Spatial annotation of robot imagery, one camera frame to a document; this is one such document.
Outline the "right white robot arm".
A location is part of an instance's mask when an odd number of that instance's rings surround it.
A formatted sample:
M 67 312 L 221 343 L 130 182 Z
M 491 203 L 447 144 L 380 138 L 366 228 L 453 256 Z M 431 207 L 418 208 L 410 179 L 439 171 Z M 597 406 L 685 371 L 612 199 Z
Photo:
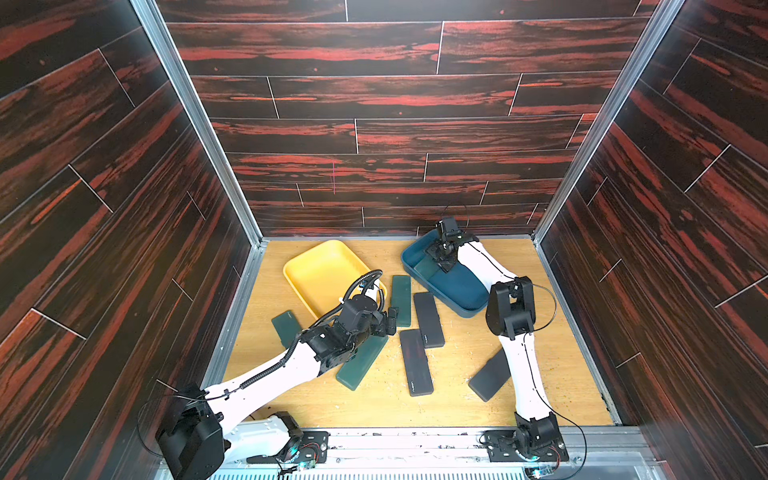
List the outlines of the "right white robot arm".
M 567 450 L 558 415 L 547 398 L 538 367 L 535 284 L 493 258 L 475 235 L 444 217 L 427 235 L 425 257 L 414 268 L 424 286 L 455 312 L 471 317 L 485 308 L 486 325 L 501 344 L 502 364 L 515 391 L 515 431 L 488 439 L 491 451 L 513 450 L 526 461 L 564 460 Z

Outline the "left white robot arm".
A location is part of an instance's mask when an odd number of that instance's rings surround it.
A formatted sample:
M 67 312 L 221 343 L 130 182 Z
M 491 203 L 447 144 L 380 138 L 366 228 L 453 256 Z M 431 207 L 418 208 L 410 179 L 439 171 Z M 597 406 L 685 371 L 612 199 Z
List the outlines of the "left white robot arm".
M 283 393 L 353 359 L 367 340 L 394 335 L 398 316 L 398 308 L 384 309 L 356 294 L 301 331 L 274 359 L 227 382 L 180 389 L 155 433 L 172 477 L 207 479 L 223 464 L 247 457 L 287 461 L 301 437 L 290 415 L 257 422 L 254 434 L 238 432 L 238 425 Z

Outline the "black pencil case upper middle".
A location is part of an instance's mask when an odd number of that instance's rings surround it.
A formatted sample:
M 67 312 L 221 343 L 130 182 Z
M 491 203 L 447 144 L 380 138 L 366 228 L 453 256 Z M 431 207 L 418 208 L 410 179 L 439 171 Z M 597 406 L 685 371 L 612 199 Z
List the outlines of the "black pencil case upper middle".
M 434 296 L 428 292 L 415 293 L 413 304 L 424 347 L 444 347 L 446 341 Z

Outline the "black pencil case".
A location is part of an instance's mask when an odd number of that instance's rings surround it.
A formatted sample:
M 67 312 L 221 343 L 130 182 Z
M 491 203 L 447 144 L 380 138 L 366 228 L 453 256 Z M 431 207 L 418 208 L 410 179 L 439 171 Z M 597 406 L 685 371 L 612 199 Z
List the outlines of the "black pencil case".
M 402 330 L 399 337 L 410 395 L 431 395 L 434 385 L 421 332 L 418 329 Z
M 413 304 L 424 347 L 444 347 L 446 341 L 434 296 L 428 292 L 415 293 Z
M 483 401 L 490 401 L 511 378 L 508 360 L 499 349 L 469 380 L 470 389 Z

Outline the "teal plastic storage tray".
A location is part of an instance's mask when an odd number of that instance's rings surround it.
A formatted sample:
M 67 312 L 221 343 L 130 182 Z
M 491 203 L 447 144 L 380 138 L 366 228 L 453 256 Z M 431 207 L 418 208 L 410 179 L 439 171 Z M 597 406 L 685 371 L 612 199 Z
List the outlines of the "teal plastic storage tray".
M 472 318 L 487 306 L 489 292 L 468 268 L 457 264 L 449 272 L 441 270 L 429 281 L 420 278 L 414 271 L 417 262 L 427 256 L 426 248 L 437 238 L 436 230 L 432 229 L 410 244 L 401 254 L 403 268 L 455 313 L 463 318 Z

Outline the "black pencil case lower middle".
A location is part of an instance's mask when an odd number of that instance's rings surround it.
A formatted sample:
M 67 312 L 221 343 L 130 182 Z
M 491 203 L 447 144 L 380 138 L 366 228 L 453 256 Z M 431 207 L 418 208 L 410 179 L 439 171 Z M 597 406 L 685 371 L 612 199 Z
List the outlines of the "black pencil case lower middle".
M 421 332 L 418 329 L 402 330 L 399 337 L 410 395 L 431 395 L 434 385 Z

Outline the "yellow plastic storage tray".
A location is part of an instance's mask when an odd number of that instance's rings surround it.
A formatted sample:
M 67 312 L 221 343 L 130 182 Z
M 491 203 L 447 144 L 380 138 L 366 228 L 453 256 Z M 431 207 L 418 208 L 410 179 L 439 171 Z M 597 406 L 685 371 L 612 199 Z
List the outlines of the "yellow plastic storage tray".
M 314 246 L 283 267 L 284 277 L 315 319 L 337 306 L 353 281 L 369 271 L 370 268 L 339 240 Z

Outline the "black pencil case right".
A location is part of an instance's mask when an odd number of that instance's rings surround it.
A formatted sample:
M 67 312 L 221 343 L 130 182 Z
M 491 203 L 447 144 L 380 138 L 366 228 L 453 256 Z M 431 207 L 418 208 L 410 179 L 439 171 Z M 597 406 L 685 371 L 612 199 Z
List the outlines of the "black pencil case right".
M 499 349 L 469 380 L 470 389 L 483 401 L 490 401 L 511 378 L 508 360 Z

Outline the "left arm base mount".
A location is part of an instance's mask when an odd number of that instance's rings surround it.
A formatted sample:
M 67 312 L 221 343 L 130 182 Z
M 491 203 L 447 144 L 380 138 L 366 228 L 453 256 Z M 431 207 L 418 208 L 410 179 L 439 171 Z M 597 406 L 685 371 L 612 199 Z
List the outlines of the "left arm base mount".
M 325 463 L 328 455 L 330 433 L 322 430 L 303 430 L 287 412 L 277 412 L 259 421 L 267 433 L 261 433 L 265 453 L 251 454 L 247 464 L 295 465 L 298 469 L 314 468 Z

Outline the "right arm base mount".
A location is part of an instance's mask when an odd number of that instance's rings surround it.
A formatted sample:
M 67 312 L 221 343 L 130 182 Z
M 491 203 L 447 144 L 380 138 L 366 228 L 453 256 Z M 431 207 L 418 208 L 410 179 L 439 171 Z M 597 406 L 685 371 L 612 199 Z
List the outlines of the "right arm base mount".
M 479 438 L 491 462 L 560 463 L 570 459 L 561 437 L 524 429 L 487 430 Z

